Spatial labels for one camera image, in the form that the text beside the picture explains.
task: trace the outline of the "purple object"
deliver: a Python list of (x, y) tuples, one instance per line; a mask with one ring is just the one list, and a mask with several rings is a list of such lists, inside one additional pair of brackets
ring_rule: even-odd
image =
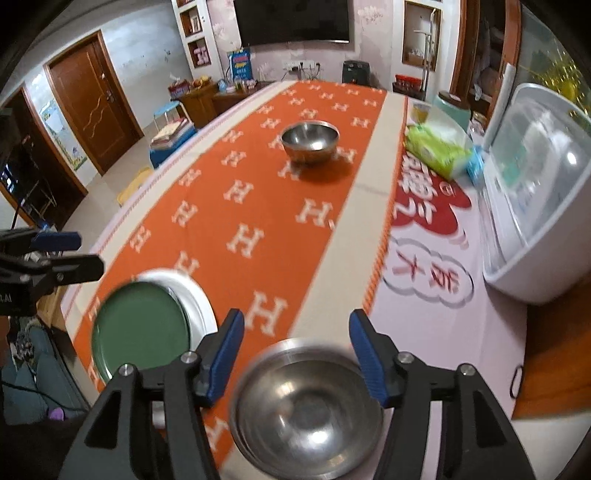
[(50, 420), (64, 421), (66, 419), (66, 414), (61, 408), (54, 408), (49, 412), (47, 418)]

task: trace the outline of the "wooden cabinet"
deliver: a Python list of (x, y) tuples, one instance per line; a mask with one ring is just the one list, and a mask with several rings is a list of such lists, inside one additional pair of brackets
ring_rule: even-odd
[(212, 98), (218, 92), (217, 83), (186, 93), (179, 101), (187, 109), (190, 120), (197, 128), (205, 127), (217, 117)]
[(244, 99), (250, 97), (253, 93), (257, 93), (272, 82), (259, 82), (256, 87), (252, 90), (243, 92), (241, 90), (234, 93), (222, 93), (219, 92), (213, 97), (213, 106), (215, 107), (216, 113), (221, 115), (222, 113), (230, 110), (234, 105), (242, 102)]
[(523, 382), (513, 418), (591, 408), (591, 275), (542, 306), (530, 306)]
[[(480, 29), (488, 25), (488, 33)], [(488, 119), (496, 105), (505, 65), (517, 66), (521, 45), (519, 0), (460, 0), (460, 30), (450, 92), (466, 98), (473, 111)], [(473, 84), (482, 90), (475, 99)]]

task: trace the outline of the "black speaker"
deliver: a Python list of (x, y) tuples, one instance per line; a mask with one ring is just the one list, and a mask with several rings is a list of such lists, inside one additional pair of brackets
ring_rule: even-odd
[(356, 83), (369, 87), (369, 63), (359, 60), (345, 60), (343, 62), (343, 83)]

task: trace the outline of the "chinese characters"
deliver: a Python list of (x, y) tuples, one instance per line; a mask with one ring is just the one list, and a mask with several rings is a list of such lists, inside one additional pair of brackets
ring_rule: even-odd
[(453, 235), (458, 223), (451, 206), (468, 209), (472, 203), (455, 182), (444, 181), (413, 155), (403, 155), (392, 226), (415, 222), (430, 232)]
[(390, 237), (382, 280), (396, 294), (454, 309), (474, 295), (472, 276), (458, 260), (411, 238)]

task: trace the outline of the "blue stool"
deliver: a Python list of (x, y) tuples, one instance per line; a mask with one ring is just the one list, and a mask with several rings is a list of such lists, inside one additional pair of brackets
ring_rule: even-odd
[[(180, 107), (184, 112), (185, 118), (190, 120), (189, 114), (187, 113), (187, 109), (184, 107), (184, 105), (178, 100), (172, 100), (154, 112), (154, 125), (156, 126), (156, 131), (159, 131), (162, 127), (169, 124), (170, 122), (173, 122), (179, 117), (177, 107)], [(158, 118), (161, 116), (164, 117), (164, 125), (162, 127), (158, 125)]]
[(197, 133), (197, 129), (194, 125), (191, 125), (191, 128), (187, 130), (174, 144), (172, 147), (167, 148), (166, 150), (153, 150), (150, 148), (150, 162), (154, 168), (158, 168), (164, 160), (166, 160), (170, 155), (172, 155), (178, 148), (183, 145), (189, 138), (191, 138), (194, 134)]

